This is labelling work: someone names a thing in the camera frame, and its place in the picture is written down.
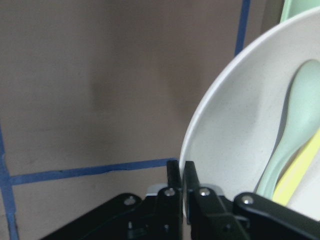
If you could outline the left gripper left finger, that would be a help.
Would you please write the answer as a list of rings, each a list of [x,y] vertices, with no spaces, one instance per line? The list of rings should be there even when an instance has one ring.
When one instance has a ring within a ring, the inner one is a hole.
[[[180,240],[182,180],[177,160],[166,163],[167,184],[144,199],[122,193],[46,235],[46,240]]]

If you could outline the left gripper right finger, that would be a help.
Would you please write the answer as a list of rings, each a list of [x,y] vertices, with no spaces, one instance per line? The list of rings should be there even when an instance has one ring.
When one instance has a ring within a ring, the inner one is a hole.
[[[228,200],[200,184],[194,162],[183,170],[185,215],[193,240],[318,240],[320,223],[252,192]]]

